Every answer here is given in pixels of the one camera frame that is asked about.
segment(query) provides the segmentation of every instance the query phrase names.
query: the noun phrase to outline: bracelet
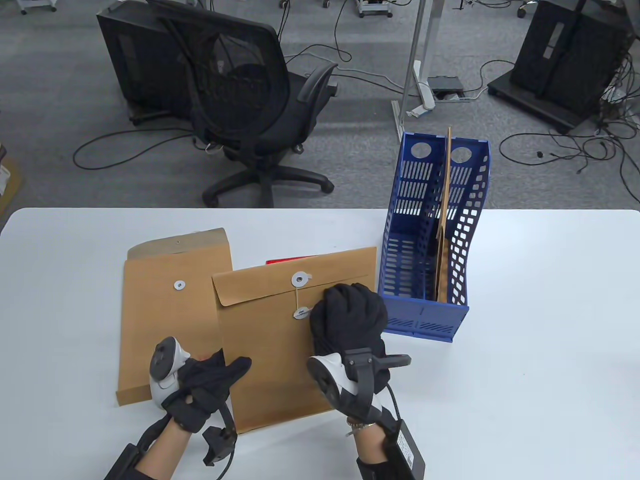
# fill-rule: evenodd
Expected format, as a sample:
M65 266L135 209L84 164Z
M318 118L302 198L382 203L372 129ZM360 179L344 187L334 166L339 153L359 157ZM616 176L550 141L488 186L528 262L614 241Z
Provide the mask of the bracelet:
M355 433L358 433L359 431L362 431L362 430L367 429L369 427L373 427L375 425L375 423L358 422L357 420L353 420L353 419L350 419L349 417L347 417L347 425L349 427L351 427L351 431L345 436L354 435Z

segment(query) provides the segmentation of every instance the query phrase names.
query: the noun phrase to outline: chair armrest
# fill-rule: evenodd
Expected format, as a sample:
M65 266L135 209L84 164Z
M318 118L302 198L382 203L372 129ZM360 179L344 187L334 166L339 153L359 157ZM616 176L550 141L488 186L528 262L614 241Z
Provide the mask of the chair armrest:
M302 103L309 103L312 101L316 90L320 88L327 77L331 76L333 69L337 66L337 63L327 63L323 67L316 68L307 78L307 81L302 86L302 90L300 90L296 100Z

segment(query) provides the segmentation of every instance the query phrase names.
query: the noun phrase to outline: forearm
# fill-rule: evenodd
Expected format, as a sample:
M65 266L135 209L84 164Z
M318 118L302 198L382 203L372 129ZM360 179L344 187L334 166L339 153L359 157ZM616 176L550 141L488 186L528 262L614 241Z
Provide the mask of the forearm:
M358 457L363 463L370 465L387 461L383 448L385 431L380 425L372 425L353 434L358 450Z
M170 420L149 452L136 465L136 470L155 480L171 480L190 438L190 432Z

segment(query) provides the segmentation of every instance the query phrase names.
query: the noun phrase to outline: envelope button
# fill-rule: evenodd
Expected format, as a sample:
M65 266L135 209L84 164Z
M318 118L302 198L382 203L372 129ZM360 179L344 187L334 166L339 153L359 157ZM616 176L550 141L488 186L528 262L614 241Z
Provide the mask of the envelope button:
M302 288L308 283L309 278L311 278L311 275L309 275L308 273L297 271L291 277L291 285L293 285L297 289Z
M293 312L293 318L295 318L296 320L305 319L309 316L310 311L311 310L307 307L300 307L298 310Z

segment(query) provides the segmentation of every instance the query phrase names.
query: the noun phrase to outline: white vr controller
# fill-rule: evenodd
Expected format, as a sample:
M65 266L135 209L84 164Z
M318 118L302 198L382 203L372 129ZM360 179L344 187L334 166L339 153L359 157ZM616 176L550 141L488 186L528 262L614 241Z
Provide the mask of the white vr controller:
M149 367L149 384L151 398L158 408L162 408L162 402L180 388L178 370L189 358L191 355L182 349L175 337L167 337L156 346Z
M340 410L339 399L343 396L343 390L346 390L354 397L358 396L358 383L347 376L347 370L339 353L330 353L324 356L314 355L307 361L307 367L310 372L313 370L311 375L318 382L327 400L336 410ZM371 406L382 413L384 407L380 394L373 395Z
M411 363L408 355L378 358L368 348L316 355L307 360L307 370L327 401L338 412L364 422L378 423L388 431L399 420L390 390L375 393L376 374Z

